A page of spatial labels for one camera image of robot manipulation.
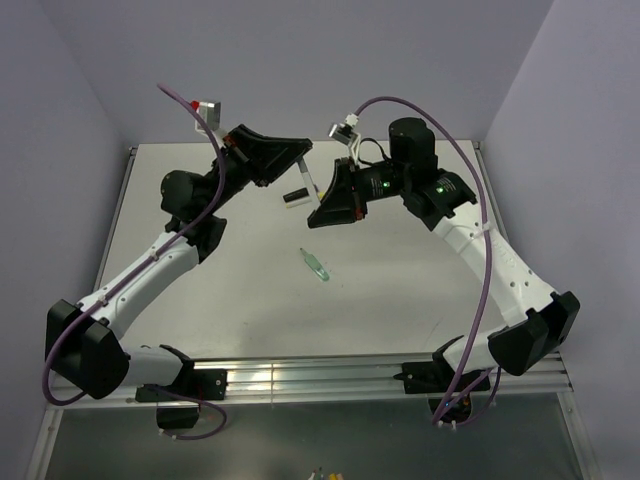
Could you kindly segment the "white grey-tip pen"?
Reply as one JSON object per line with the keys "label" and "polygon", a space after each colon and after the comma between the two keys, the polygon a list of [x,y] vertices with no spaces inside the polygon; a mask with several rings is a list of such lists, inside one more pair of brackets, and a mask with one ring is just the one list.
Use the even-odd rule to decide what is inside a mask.
{"label": "white grey-tip pen", "polygon": [[300,174],[303,179],[304,186],[309,193],[309,197],[312,199],[312,202],[319,203],[321,197],[319,196],[319,191],[316,189],[316,185],[313,181],[310,171],[308,174],[302,174],[301,172]]}

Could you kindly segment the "green translucent marker pen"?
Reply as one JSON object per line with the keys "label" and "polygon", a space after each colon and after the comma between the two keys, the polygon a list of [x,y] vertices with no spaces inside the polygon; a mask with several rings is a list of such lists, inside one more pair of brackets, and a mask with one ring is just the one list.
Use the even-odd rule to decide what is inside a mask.
{"label": "green translucent marker pen", "polygon": [[330,279],[330,275],[321,262],[304,248],[300,248],[299,251],[305,264],[314,272],[314,274],[323,282],[327,282]]}

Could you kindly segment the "white yellow-tip pen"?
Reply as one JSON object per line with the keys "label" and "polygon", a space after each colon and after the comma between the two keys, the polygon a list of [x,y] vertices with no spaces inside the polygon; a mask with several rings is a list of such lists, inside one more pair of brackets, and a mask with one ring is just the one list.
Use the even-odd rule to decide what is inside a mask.
{"label": "white yellow-tip pen", "polygon": [[287,209],[296,208],[305,204],[313,203],[310,197],[300,198],[291,202],[286,202],[285,207]]}

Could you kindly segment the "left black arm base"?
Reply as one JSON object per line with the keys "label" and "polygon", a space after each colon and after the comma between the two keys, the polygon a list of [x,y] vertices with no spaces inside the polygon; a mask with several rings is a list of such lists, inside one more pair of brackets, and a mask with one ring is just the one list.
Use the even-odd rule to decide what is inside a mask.
{"label": "left black arm base", "polygon": [[[195,441],[220,433],[228,422],[228,414],[216,401],[225,398],[226,369],[193,369],[181,373],[169,386],[144,385],[136,389],[137,403],[156,404],[156,424],[162,434],[182,441]],[[189,434],[204,414],[215,412],[218,425],[211,431]]]}

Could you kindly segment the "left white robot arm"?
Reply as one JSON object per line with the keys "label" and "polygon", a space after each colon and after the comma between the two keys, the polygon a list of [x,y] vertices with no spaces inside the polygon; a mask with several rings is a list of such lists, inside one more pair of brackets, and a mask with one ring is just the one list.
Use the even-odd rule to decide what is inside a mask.
{"label": "left white robot arm", "polygon": [[223,158],[213,161],[208,173],[166,174],[161,208],[171,219],[149,249],[94,293],[50,308],[46,372],[56,372],[96,400],[125,385],[158,386],[172,399],[190,395],[193,359],[168,345],[126,350],[120,341],[160,294],[219,246],[227,222],[216,210],[248,184],[275,182],[311,148],[306,138],[268,137],[239,125],[223,138]]}

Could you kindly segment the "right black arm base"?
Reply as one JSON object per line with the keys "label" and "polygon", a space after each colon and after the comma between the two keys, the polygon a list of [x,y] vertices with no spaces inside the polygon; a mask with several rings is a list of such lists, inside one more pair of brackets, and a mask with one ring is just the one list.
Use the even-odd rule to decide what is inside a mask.
{"label": "right black arm base", "polygon": [[[435,414],[453,375],[454,371],[447,363],[439,364],[436,361],[405,362],[401,364],[400,371],[393,376],[393,379],[403,384],[404,393],[407,395],[435,395],[435,399],[429,400],[432,414]],[[471,393],[486,392],[490,386],[489,374],[482,370],[463,374],[451,399],[445,403],[445,412],[440,420],[446,424],[469,420],[473,412]]]}

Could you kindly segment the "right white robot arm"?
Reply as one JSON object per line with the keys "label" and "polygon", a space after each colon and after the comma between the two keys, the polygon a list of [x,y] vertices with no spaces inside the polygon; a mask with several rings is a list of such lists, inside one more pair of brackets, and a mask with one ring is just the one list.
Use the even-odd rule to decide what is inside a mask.
{"label": "right white robot arm", "polygon": [[469,371],[499,367],[520,376],[567,338],[580,309],[576,296],[558,293],[536,275],[483,216],[478,196],[457,174],[441,168],[434,132],[420,118],[393,121],[389,154],[357,165],[361,139],[350,115],[329,131],[349,155],[334,163],[329,187],[307,219],[309,228],[352,224],[372,201],[401,197],[405,208],[447,243],[487,288],[503,326],[463,336],[441,347],[433,365],[435,383],[452,390]]}

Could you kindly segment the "black purple marker pen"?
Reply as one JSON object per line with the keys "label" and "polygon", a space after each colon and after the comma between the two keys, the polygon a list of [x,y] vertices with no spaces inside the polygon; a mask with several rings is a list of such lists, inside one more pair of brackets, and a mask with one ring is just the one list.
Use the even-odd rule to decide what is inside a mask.
{"label": "black purple marker pen", "polygon": [[300,188],[289,193],[286,193],[282,196],[283,201],[285,203],[291,203],[300,199],[304,199],[309,196],[309,193],[306,188]]}

